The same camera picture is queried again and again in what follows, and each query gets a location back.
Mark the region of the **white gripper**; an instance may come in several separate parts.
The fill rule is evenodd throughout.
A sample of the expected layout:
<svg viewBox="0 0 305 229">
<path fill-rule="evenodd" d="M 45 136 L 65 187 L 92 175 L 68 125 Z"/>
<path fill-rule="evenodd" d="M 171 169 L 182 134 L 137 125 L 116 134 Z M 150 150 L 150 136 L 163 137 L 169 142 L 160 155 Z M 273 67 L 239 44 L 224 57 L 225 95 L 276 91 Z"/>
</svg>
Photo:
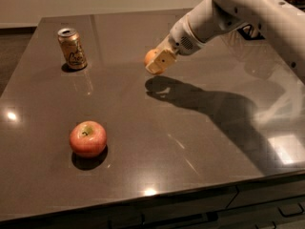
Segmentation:
<svg viewBox="0 0 305 229">
<path fill-rule="evenodd" d="M 162 74 L 175 61 L 175 48 L 180 55 L 191 55 L 199 51 L 207 41 L 207 33 L 203 29 L 204 16 L 186 14 L 171 28 L 156 47 L 157 55 L 145 66 L 151 74 Z"/>
</svg>

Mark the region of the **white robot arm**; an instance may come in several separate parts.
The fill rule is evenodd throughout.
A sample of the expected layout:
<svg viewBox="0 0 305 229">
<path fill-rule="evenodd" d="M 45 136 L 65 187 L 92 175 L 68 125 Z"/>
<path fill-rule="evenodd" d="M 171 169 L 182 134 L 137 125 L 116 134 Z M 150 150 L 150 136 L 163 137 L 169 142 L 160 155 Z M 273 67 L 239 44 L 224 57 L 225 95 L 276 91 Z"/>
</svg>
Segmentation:
<svg viewBox="0 0 305 229">
<path fill-rule="evenodd" d="M 171 28 L 145 57 L 146 70 L 161 74 L 179 55 L 191 55 L 218 35 L 254 26 L 295 75 L 305 79 L 305 14 L 284 0 L 203 0 Z"/>
</svg>

